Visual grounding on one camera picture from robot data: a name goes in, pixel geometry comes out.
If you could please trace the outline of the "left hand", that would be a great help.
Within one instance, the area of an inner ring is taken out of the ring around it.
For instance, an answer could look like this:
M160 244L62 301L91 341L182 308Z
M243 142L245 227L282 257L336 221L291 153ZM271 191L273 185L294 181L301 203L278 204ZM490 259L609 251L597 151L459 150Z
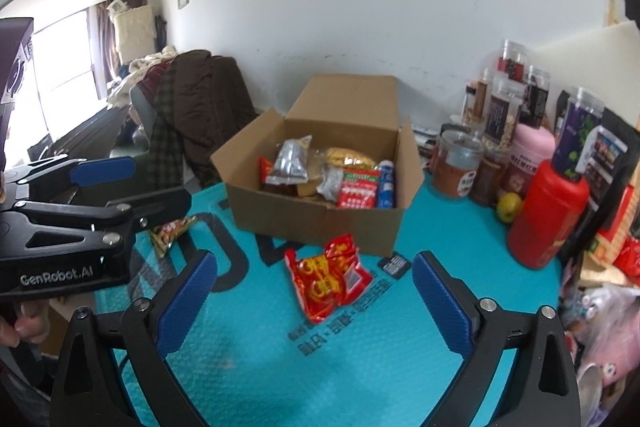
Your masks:
M13 324L1 319L2 346L15 348L21 341L42 343L50 332L49 308L48 300L29 301L18 306Z

